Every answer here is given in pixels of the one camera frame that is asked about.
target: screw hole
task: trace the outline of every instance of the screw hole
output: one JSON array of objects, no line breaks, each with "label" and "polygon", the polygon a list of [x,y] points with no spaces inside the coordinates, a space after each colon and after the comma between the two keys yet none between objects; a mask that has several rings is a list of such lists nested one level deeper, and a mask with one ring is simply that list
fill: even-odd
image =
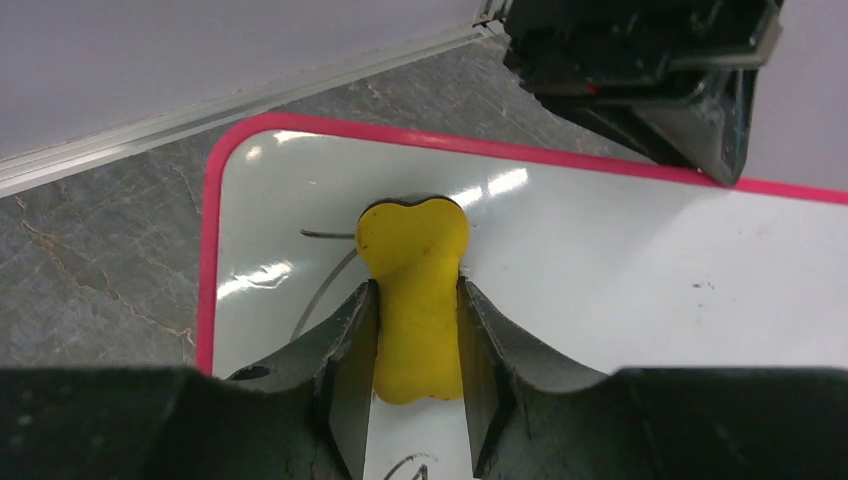
[{"label": "screw hole", "polygon": [[232,377],[230,380],[255,380],[257,378],[262,378],[271,373],[271,369],[268,367],[263,367],[261,365],[251,365],[249,367],[244,367]]}]

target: yellow dog bone toy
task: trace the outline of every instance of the yellow dog bone toy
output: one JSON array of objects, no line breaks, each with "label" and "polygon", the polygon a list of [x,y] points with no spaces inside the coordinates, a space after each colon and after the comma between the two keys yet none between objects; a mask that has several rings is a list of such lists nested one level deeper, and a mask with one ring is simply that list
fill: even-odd
[{"label": "yellow dog bone toy", "polygon": [[444,197],[368,207],[356,250],[380,292],[374,390],[386,403],[462,397],[456,283],[469,239],[462,208]]}]

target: marble surface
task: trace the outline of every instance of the marble surface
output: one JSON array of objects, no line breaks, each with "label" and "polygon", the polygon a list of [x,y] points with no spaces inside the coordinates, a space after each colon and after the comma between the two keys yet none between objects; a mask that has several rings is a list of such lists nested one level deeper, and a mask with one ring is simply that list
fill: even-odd
[{"label": "marble surface", "polygon": [[[282,111],[640,160],[544,110],[487,39]],[[0,365],[194,360],[203,172],[219,127],[0,199]]]}]

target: white tray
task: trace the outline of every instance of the white tray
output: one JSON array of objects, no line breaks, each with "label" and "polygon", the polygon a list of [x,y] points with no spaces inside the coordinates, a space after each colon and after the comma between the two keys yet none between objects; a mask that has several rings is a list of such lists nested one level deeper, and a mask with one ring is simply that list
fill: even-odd
[{"label": "white tray", "polygon": [[[286,114],[209,161],[197,366],[226,377],[286,344],[375,200],[446,194],[473,226],[462,269],[500,310],[604,372],[625,365],[848,368],[848,192]],[[366,278],[360,259],[307,328]],[[365,478],[470,478],[461,401],[372,406]]]}]

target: pink tray border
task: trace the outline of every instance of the pink tray border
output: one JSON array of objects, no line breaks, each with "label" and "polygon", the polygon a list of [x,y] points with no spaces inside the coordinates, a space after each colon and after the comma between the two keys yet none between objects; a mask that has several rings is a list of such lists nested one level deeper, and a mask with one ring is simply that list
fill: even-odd
[{"label": "pink tray border", "polygon": [[[455,135],[366,125],[288,113],[265,113],[248,118],[227,131],[218,140],[218,143],[215,144],[209,156],[209,163],[206,167],[206,179],[203,185],[196,367],[206,374],[211,374],[212,372],[218,282],[218,227],[224,169],[227,166],[230,155],[242,142],[257,133],[267,130],[293,130],[320,135],[356,138],[374,142],[431,148],[449,152],[471,153],[545,165],[721,188],[707,176],[682,168],[640,164],[625,160],[591,157],[588,155],[523,147],[508,143],[475,140]],[[750,178],[740,180],[736,186],[736,190],[848,205],[848,192],[788,185]]]}]

